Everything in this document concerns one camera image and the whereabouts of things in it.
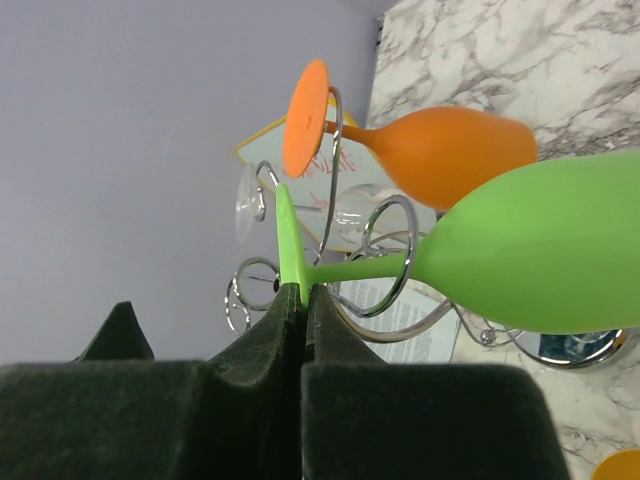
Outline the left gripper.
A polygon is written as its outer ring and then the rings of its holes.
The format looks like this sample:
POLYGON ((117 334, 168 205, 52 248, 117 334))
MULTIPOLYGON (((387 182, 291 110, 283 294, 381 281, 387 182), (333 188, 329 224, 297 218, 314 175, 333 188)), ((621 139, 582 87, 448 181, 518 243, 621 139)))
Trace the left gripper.
POLYGON ((154 360, 130 301, 117 303, 75 361, 154 360))

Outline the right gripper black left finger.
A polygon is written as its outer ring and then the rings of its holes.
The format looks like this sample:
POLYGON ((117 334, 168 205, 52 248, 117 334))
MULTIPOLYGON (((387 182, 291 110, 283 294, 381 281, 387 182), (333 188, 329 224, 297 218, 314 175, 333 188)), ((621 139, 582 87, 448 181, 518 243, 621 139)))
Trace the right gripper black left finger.
POLYGON ((283 285, 208 361, 1 370, 5 479, 298 479, 305 314, 283 285))

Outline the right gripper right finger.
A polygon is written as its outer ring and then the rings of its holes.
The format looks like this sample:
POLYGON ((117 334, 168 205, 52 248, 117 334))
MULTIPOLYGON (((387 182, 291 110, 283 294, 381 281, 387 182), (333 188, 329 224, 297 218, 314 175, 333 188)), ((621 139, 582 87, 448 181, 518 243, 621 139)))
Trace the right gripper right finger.
POLYGON ((313 289, 315 357, 301 372, 308 479, 566 479, 541 389, 499 364, 383 362, 313 289))

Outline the green wine glass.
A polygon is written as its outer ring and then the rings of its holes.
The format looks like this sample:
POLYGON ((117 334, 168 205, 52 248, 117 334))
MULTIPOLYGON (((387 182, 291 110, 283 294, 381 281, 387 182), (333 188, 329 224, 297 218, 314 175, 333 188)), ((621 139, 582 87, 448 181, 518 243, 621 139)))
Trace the green wine glass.
POLYGON ((639 323, 639 156, 537 162, 460 200, 405 254, 311 266, 291 195, 276 191, 280 280, 414 279, 498 324, 544 334, 639 323))

